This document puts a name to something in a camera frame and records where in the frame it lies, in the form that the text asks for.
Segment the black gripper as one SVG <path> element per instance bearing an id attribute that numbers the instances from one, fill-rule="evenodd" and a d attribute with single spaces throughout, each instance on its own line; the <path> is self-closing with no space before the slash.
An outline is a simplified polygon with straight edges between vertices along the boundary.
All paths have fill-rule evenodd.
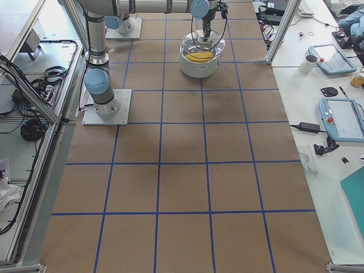
<path id="1" fill-rule="evenodd" d="M 215 18 L 216 9 L 209 9 L 208 13 L 202 18 L 203 40 L 210 39 L 211 21 Z"/>

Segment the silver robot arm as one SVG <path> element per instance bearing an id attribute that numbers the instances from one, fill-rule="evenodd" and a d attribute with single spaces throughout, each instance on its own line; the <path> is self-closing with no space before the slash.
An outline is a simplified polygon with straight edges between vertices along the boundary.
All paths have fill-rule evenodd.
<path id="1" fill-rule="evenodd" d="M 202 33 L 193 38 L 194 42 L 206 44 L 212 33 L 211 21 L 218 11 L 224 15 L 225 4 L 221 1 L 80 1 L 84 9 L 84 17 L 92 46 L 90 56 L 92 64 L 104 65 L 108 63 L 106 53 L 105 28 L 113 29 L 120 35 L 127 35 L 133 31 L 134 25 L 130 19 L 135 13 L 190 13 L 193 18 L 202 20 Z"/>
<path id="2" fill-rule="evenodd" d="M 123 14 L 120 16 L 105 16 L 105 24 L 107 28 L 115 30 L 117 33 L 126 35 L 130 33 L 134 24 L 130 19 L 129 14 Z"/>

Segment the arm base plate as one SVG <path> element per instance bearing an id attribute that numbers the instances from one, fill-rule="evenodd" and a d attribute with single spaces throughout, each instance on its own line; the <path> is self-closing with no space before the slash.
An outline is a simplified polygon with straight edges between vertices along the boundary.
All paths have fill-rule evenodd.
<path id="1" fill-rule="evenodd" d="M 95 104 L 89 96 L 84 109 L 84 126 L 127 125 L 129 119 L 131 89 L 114 89 L 114 98 L 108 104 Z"/>
<path id="2" fill-rule="evenodd" d="M 140 39 L 142 18 L 121 20 L 116 16 L 106 16 L 105 24 L 107 40 Z"/>

